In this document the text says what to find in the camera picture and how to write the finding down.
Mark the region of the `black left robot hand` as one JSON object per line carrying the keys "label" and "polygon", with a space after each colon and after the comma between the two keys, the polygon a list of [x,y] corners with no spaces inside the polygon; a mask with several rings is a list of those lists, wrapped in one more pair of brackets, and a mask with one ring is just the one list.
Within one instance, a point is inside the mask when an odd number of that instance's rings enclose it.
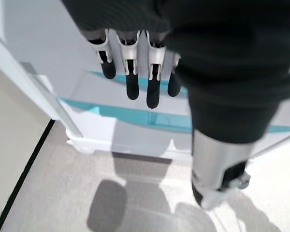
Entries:
{"label": "black left robot hand", "polygon": [[290,0],[65,0],[89,41],[148,30],[179,54],[188,90],[192,189],[212,209],[239,185],[256,141],[290,98]]}

